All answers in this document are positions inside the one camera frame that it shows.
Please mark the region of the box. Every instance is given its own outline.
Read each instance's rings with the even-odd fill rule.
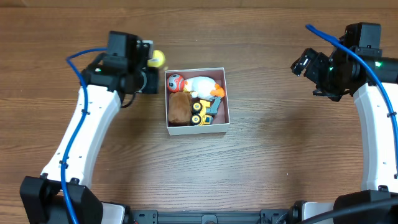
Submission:
[[[214,115],[212,124],[203,126],[172,126],[169,123],[169,96],[171,92],[165,88],[166,93],[166,124],[170,135],[181,134],[201,134],[201,133],[222,133],[226,132],[229,126],[229,108],[228,108],[228,94],[226,89],[224,68],[201,68],[189,70],[169,70],[165,71],[165,86],[167,86],[167,78],[173,74],[179,74],[184,79],[204,76],[210,77],[216,81],[224,90],[225,96],[221,99],[221,104],[218,107],[218,113]]]

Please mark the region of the wooden tabletop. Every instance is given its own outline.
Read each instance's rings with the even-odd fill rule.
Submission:
[[[228,86],[226,134],[169,136],[163,85],[115,117],[92,191],[133,209],[288,208],[359,191],[352,97],[314,97],[290,66],[307,47],[332,51],[307,23],[338,37],[348,24],[381,23],[384,56],[398,57],[397,9],[2,8],[0,21],[0,223],[27,223],[20,184],[39,176],[72,117],[79,83],[65,58],[106,46],[110,30],[153,40],[172,70],[224,67]]]

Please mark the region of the toy tractor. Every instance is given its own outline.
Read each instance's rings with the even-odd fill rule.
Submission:
[[[221,103],[221,97],[216,97],[213,104],[206,100],[200,100],[192,105],[192,125],[208,125],[213,122],[213,115],[217,114],[218,107]]]

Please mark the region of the toy wheel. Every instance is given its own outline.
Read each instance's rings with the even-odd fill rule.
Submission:
[[[202,107],[201,103],[194,103],[192,105],[192,112],[199,113],[201,111],[201,107]]]
[[[198,125],[201,122],[201,117],[199,115],[193,115],[191,117],[191,124],[192,125]]]

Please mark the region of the red toy with eye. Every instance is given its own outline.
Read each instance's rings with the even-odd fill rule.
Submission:
[[[185,82],[179,74],[173,74],[167,79],[167,88],[172,92],[176,93],[184,89]]]

